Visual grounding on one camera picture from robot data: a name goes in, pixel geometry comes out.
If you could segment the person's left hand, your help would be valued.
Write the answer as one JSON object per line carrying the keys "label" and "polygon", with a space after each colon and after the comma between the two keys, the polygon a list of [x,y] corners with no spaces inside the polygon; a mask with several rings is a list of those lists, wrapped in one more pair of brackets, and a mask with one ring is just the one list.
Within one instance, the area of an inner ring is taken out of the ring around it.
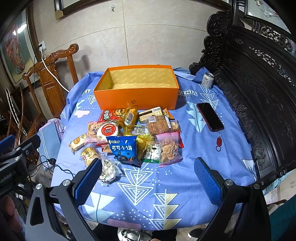
{"label": "person's left hand", "polygon": [[21,233],[23,231],[15,204],[8,195],[1,198],[1,214],[12,232]]}

